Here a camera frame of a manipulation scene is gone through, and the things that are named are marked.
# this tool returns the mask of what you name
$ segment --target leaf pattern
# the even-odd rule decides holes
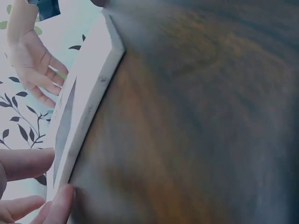
[[[6,100],[8,101],[8,103],[11,105],[11,101],[10,101],[10,98],[8,98],[8,96],[6,95],[6,93],[4,94]]]
[[[15,82],[15,83],[19,83],[19,82],[20,82],[19,79],[16,78],[16,77],[9,77],[9,79],[10,79],[11,81]]]
[[[18,124],[18,126],[19,126],[19,130],[20,130],[20,133],[21,133],[22,137],[23,137],[26,141],[28,141],[28,135],[27,135],[25,129],[24,129],[21,125],[19,125],[19,124]]]
[[[0,106],[3,106],[3,107],[10,107],[10,105],[9,105],[9,104],[7,104],[7,103],[4,103],[4,102],[0,102]]]
[[[45,175],[41,175],[35,178],[40,184],[47,186],[47,178]]]
[[[35,114],[37,114],[36,113],[36,111],[35,110],[33,110],[30,106],[27,106],[27,108],[31,111],[31,112],[33,112],[33,113],[35,113]]]
[[[20,117],[12,117],[10,120],[11,120],[11,121],[18,122],[18,121],[20,120]]]
[[[28,95],[28,93],[22,91],[22,92],[17,93],[16,95],[19,97],[25,97]]]
[[[81,46],[80,45],[75,45],[70,47],[69,49],[75,49],[75,50],[80,50]]]
[[[15,99],[15,97],[12,98],[12,101],[13,101],[13,104],[15,105],[15,107],[18,107],[18,102],[17,102],[17,100]]]
[[[9,129],[3,131],[2,139],[5,139],[9,135]]]
[[[32,131],[32,128],[30,128],[29,137],[31,141],[34,141],[34,132]]]

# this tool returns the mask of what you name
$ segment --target dark object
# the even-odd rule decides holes
[[[299,223],[286,2],[109,1],[127,51],[71,176],[74,224]]]
[[[90,0],[93,4],[95,4],[98,7],[105,7],[108,0]]]
[[[60,15],[58,0],[28,0],[28,3],[38,7],[40,21]]]

